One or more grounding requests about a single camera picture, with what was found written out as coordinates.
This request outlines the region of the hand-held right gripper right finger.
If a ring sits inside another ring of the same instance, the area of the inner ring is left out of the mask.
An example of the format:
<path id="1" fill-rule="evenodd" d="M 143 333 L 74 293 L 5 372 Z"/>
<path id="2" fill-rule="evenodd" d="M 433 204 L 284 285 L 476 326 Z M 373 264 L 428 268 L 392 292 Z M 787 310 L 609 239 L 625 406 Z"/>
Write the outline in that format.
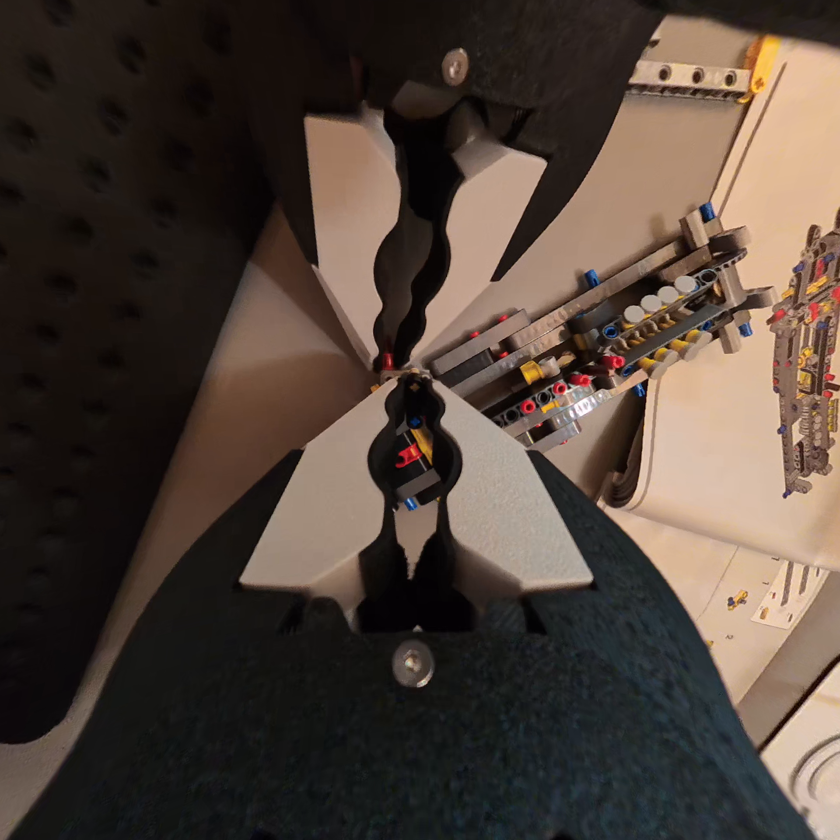
<path id="1" fill-rule="evenodd" d="M 530 453 L 446 386 L 440 426 L 459 471 L 445 496 L 455 588 L 476 608 L 500 599 L 578 590 L 594 576 Z"/>

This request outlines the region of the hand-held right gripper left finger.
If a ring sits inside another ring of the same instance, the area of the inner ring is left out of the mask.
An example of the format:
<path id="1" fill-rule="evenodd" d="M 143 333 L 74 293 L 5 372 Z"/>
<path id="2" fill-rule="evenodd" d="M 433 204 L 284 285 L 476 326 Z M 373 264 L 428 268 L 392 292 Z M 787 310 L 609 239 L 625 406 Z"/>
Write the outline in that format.
<path id="1" fill-rule="evenodd" d="M 395 387 L 381 386 L 306 444 L 239 577 L 244 588 L 330 597 L 345 612 L 362 602 L 360 553 L 385 516 L 368 457 Z"/>

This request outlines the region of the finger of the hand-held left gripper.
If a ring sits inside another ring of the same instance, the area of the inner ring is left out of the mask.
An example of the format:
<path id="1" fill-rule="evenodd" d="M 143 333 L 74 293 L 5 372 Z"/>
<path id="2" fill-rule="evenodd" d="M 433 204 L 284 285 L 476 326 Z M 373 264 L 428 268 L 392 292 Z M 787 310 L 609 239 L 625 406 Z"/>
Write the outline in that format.
<path id="1" fill-rule="evenodd" d="M 308 115 L 304 121 L 317 258 L 311 265 L 362 364 L 379 354 L 382 299 L 375 258 L 396 225 L 402 186 L 382 110 Z"/>
<path id="2" fill-rule="evenodd" d="M 431 238 L 410 286 L 407 362 L 424 356 L 488 288 L 547 166 L 500 142 L 476 105 L 456 105 L 440 122 L 441 141 L 424 151 L 426 182 L 423 170 L 409 175 L 430 216 Z"/>

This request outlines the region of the lego chassis assembly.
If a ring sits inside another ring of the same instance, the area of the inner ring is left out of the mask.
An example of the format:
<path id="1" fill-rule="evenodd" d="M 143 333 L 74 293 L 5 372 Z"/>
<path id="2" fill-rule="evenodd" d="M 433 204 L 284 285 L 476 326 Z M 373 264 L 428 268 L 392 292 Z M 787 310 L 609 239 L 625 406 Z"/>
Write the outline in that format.
<path id="1" fill-rule="evenodd" d="M 750 336 L 752 311 L 779 299 L 772 287 L 742 283 L 746 227 L 725 229 L 709 203 L 679 227 L 609 277 L 585 272 L 582 292 L 556 308 L 500 315 L 426 371 L 526 449 L 566 445 L 582 419 L 617 397 L 645 398 L 724 334 Z"/>

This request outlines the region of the lego instruction booklet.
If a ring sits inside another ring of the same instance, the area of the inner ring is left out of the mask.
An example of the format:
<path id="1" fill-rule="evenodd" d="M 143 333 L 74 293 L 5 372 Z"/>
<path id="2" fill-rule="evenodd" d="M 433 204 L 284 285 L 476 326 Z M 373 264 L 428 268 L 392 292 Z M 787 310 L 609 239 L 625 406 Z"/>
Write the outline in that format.
<path id="1" fill-rule="evenodd" d="M 778 301 L 652 385 L 607 510 L 698 625 L 764 746 L 838 660 L 838 49 L 784 49 L 713 202 Z"/>

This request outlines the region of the black perforated panel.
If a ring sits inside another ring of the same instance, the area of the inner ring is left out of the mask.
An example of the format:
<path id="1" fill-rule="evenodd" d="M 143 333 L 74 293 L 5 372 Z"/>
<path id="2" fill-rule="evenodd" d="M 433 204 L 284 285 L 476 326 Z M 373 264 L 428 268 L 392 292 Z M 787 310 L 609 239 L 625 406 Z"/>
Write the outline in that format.
<path id="1" fill-rule="evenodd" d="M 2 2 L 2 744 L 66 716 L 272 196 L 272 2 Z"/>

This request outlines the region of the white folding stand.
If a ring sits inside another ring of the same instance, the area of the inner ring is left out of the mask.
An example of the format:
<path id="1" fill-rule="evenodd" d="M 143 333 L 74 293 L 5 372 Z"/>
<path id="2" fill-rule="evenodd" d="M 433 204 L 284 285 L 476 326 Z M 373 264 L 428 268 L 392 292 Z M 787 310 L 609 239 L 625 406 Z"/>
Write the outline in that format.
<path id="1" fill-rule="evenodd" d="M 815 691 L 762 752 L 762 760 L 812 833 L 839 838 L 838 689 Z"/>

